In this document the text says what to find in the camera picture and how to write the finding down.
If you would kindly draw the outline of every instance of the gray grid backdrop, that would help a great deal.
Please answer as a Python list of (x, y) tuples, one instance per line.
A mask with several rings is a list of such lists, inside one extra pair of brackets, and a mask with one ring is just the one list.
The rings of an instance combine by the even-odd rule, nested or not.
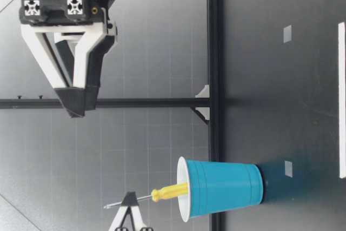
[[(0, 98), (53, 98), (21, 39), (19, 5), (0, 14)], [(207, 0), (117, 0), (111, 17), (119, 45), (104, 61), (100, 97), (193, 97), (208, 84)], [(0, 193), (43, 231), (108, 230), (116, 209), (102, 206), (174, 184), (180, 156), (208, 159), (208, 127), (190, 109), (104, 109), (79, 120), (0, 111)], [(156, 230), (209, 229), (208, 217), (183, 223), (176, 200), (141, 210)], [(35, 230), (4, 200), (0, 229)]]

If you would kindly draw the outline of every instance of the blue plastic cup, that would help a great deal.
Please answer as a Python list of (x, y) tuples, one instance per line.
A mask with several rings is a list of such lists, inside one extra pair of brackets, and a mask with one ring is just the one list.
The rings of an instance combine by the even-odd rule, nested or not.
[(177, 183), (188, 183), (180, 196), (184, 222), (191, 217), (258, 205), (263, 197), (261, 173), (254, 164), (199, 162), (179, 159)]

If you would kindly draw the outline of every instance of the black table surface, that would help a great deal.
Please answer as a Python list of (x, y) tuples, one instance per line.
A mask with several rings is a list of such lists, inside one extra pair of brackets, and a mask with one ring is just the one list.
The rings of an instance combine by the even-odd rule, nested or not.
[[(339, 178), (338, 23), (346, 0), (220, 0), (222, 161), (259, 165), (263, 204), (222, 230), (346, 230)], [(292, 41), (283, 28), (292, 25)], [(284, 161), (293, 165), (285, 176)]]

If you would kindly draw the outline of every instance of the black horizontal bar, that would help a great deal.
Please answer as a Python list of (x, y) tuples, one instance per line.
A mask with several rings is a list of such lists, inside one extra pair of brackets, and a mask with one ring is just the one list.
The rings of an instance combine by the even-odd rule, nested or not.
[[(208, 98), (119, 98), (100, 99), (97, 108), (203, 108), (209, 107)], [(0, 109), (62, 108), (59, 100), (0, 100)]]

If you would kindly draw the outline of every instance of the metal shaft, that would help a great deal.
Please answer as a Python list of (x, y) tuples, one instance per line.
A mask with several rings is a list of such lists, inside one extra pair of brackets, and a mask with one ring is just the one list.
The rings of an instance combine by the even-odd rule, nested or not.
[[(138, 197), (137, 201), (142, 201), (142, 200), (148, 200), (151, 199), (151, 195), (145, 196), (145, 197)], [(104, 206), (104, 209), (111, 209), (111, 208), (115, 208), (117, 206), (120, 206), (122, 202), (117, 202), (117, 203), (113, 203), (113, 204), (108, 204), (106, 206)]]

